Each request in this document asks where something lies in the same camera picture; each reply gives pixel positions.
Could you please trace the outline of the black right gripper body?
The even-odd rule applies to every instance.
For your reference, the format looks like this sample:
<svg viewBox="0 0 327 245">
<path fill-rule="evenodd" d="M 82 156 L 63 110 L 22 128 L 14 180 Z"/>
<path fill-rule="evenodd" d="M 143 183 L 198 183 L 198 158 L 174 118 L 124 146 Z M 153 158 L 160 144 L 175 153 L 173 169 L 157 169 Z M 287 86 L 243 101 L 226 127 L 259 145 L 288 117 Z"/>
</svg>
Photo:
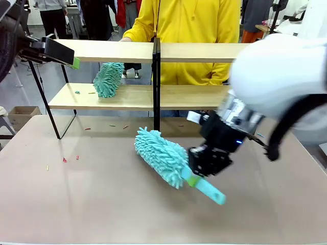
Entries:
<svg viewBox="0 0 327 245">
<path fill-rule="evenodd" d="M 215 111 L 210 114 L 201 113 L 199 124 L 200 135 L 208 146 L 229 153 L 234 153 L 247 136 L 246 133 L 228 126 Z"/>
</svg>

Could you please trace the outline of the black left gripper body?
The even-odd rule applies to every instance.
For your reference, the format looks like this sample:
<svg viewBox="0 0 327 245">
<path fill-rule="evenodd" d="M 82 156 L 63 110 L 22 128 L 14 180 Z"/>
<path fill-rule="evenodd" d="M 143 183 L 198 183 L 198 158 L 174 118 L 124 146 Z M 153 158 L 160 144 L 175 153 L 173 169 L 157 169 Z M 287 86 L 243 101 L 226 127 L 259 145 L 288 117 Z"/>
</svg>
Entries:
<svg viewBox="0 0 327 245">
<path fill-rule="evenodd" d="M 25 61 L 34 61 L 39 64 L 46 63 L 46 56 L 44 55 L 45 42 L 39 38 L 34 38 L 27 35 L 19 39 L 21 49 L 19 57 Z"/>
</svg>

